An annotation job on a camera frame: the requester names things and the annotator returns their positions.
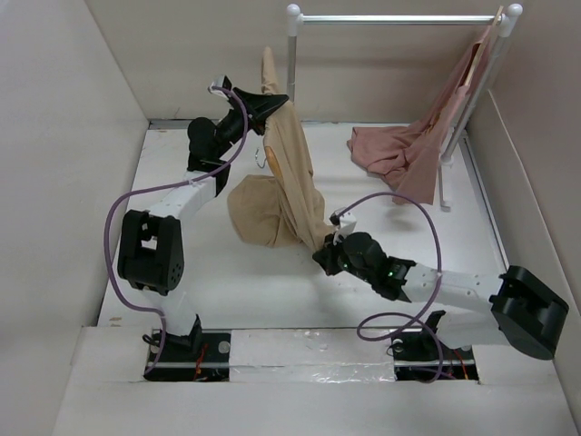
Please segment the clothing rack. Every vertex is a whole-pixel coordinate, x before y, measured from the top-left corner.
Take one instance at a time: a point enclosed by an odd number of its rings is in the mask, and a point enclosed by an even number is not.
[[[509,6],[499,18],[498,38],[491,51],[486,69],[477,88],[468,98],[458,124],[444,153],[440,156],[439,189],[440,205],[444,210],[452,207],[451,169],[454,163],[452,154],[458,145],[458,140],[466,128],[468,119],[472,115],[487,84],[487,79],[495,63],[502,54],[507,39],[510,37],[517,19],[523,13],[523,6],[514,4]],[[301,25],[491,25],[495,15],[305,15],[297,5],[287,6],[287,35],[288,35],[288,73],[287,95],[294,101],[295,80],[297,69],[297,37]]]

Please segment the vertical metal pole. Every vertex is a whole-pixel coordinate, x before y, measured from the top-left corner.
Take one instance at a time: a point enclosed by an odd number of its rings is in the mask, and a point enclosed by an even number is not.
[[[288,65],[287,65],[287,95],[290,100],[294,102],[294,83],[295,74],[297,71],[297,37],[289,36],[289,52],[287,55]]]
[[[498,38],[495,41],[494,46],[492,47],[487,67],[484,70],[482,77],[480,78],[480,82],[478,83],[477,88],[468,98],[466,107],[464,108],[464,111],[462,111],[462,115],[458,120],[458,125],[454,130],[454,134],[452,135],[452,138],[450,139],[450,142],[448,143],[446,150],[440,156],[440,161],[443,164],[450,164],[452,162],[452,154],[454,153],[454,150],[458,145],[458,140],[460,139],[462,132],[466,128],[466,124],[468,124],[468,120],[470,119],[470,116],[472,115],[474,109],[476,108],[478,98],[482,94],[482,91],[484,90],[487,84],[487,80],[490,77],[490,73],[494,69],[497,59],[502,54],[502,50],[505,47],[507,39],[510,37],[512,30],[515,24],[517,23],[517,19],[522,14],[522,12],[523,7],[521,5],[511,5],[507,9],[507,13],[503,16],[503,21],[500,24],[501,27],[498,33]]]

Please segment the cloth hanging on rack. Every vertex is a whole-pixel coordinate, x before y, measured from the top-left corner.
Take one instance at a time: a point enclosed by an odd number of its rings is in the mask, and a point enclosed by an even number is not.
[[[269,47],[262,57],[261,89],[280,93]],[[309,147],[292,102],[267,119],[263,145],[274,176],[248,175],[231,191],[234,228],[246,243],[281,247],[303,242],[316,252],[333,228],[323,221],[325,201],[312,181]]]
[[[440,148],[458,109],[484,73],[491,27],[464,53],[422,119],[407,127],[354,127],[347,141],[352,161],[370,173],[380,174],[395,192],[433,204]],[[406,203],[398,197],[392,201]]]

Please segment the red wire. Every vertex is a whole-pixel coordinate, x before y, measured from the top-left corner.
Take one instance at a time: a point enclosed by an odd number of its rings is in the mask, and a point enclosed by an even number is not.
[[[198,375],[200,375],[200,372],[202,372],[202,371],[200,370],[200,364],[201,364],[201,363],[202,363],[202,361],[203,361],[203,355],[206,353],[206,350],[207,350],[207,349],[208,349],[208,344],[207,344],[207,343],[205,343],[205,344],[203,345],[203,348],[202,348],[202,354],[200,354],[200,357],[199,357],[199,358],[198,358],[198,360],[196,361],[196,373],[193,375],[193,380],[194,380],[194,381],[196,381],[196,379],[198,378]]]
[[[468,372],[466,371],[466,365],[464,365],[464,360],[462,359],[462,356],[460,356],[460,353],[457,350],[453,350],[453,352],[458,356],[458,359],[460,360],[460,364],[462,365],[462,371],[464,372],[464,378],[466,380],[469,380]]]

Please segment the white wall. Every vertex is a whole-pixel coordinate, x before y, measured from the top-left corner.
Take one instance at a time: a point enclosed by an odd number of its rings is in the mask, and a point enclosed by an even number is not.
[[[511,262],[572,305],[556,368],[581,424],[581,45],[578,0],[527,0],[492,94],[470,123]]]
[[[42,436],[147,121],[83,0],[0,1],[0,41],[0,434]]]
[[[217,74],[260,89],[270,45],[286,80],[293,0],[87,0],[148,118],[222,117]],[[295,0],[307,15],[487,14],[499,0]],[[475,27],[314,26],[300,30],[296,103],[308,120],[406,122],[422,116]]]

